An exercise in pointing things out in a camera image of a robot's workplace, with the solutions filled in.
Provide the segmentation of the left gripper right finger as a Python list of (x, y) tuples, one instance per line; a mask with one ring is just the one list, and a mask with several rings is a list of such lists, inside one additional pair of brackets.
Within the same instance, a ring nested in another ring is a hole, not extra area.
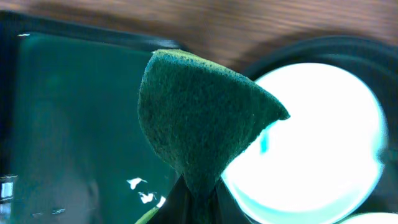
[(216, 186), (216, 224), (252, 224), (222, 179)]

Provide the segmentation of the green sponge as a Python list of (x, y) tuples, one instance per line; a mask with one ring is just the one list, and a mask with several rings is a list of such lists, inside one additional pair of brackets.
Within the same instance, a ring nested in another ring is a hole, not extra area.
[(289, 113), (244, 75), (182, 50), (156, 50), (142, 78), (138, 117), (155, 153), (196, 198), (207, 198), (226, 166)]

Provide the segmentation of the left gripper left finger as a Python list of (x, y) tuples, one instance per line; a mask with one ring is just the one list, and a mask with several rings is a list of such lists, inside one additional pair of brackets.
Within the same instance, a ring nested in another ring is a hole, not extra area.
[(181, 175), (165, 203), (147, 224), (191, 224), (192, 195)]

